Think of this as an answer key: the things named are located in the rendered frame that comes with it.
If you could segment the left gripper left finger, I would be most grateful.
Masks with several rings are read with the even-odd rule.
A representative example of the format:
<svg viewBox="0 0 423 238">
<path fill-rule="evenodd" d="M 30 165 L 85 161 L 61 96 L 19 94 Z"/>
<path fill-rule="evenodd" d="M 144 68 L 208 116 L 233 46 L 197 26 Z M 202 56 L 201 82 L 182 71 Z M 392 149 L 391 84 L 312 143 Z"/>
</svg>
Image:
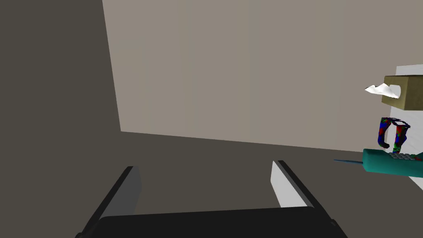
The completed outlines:
<svg viewBox="0 0 423 238">
<path fill-rule="evenodd" d="M 94 211 L 88 224 L 95 224 L 103 217 L 134 215 L 141 190 L 138 166 L 126 167 Z"/>
</svg>

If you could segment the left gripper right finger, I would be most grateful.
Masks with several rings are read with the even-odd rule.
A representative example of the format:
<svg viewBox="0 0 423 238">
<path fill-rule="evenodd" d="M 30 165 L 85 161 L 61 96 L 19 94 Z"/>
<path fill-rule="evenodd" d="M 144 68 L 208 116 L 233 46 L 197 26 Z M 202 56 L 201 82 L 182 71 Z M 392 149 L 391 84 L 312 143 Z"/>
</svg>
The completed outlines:
<svg viewBox="0 0 423 238">
<path fill-rule="evenodd" d="M 304 185 L 284 161 L 272 162 L 270 183 L 281 208 L 314 207 Z"/>
</svg>

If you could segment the white table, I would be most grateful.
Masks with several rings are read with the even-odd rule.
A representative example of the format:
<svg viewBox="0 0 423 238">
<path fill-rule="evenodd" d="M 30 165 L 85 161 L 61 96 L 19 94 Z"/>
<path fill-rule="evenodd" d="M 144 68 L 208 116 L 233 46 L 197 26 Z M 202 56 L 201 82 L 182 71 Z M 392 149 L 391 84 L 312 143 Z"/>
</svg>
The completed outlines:
<svg viewBox="0 0 423 238">
<path fill-rule="evenodd" d="M 395 74 L 420 75 L 423 77 L 423 64 L 397 66 Z M 403 144 L 401 153 L 419 154 L 423 152 L 423 111 L 403 111 L 391 108 L 390 116 L 401 119 L 411 125 L 406 133 L 407 140 Z"/>
</svg>

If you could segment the olive tissue box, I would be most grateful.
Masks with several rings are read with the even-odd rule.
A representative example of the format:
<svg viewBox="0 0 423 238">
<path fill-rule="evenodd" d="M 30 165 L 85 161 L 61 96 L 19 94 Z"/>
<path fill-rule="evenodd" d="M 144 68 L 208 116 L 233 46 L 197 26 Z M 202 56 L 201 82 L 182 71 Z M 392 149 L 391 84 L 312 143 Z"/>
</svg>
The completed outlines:
<svg viewBox="0 0 423 238">
<path fill-rule="evenodd" d="M 365 91 L 382 95 L 382 103 L 403 111 L 423 111 L 423 75 L 385 76 L 381 85 Z"/>
</svg>

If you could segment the teal cordless phone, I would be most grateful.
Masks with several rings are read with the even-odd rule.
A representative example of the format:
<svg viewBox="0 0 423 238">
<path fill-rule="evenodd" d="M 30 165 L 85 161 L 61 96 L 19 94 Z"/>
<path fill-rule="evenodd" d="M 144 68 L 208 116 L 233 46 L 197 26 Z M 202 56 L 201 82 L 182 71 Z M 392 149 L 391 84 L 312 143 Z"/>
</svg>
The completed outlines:
<svg viewBox="0 0 423 238">
<path fill-rule="evenodd" d="M 415 155 L 364 149 L 361 161 L 338 161 L 362 165 L 367 172 L 423 178 L 423 152 Z"/>
</svg>

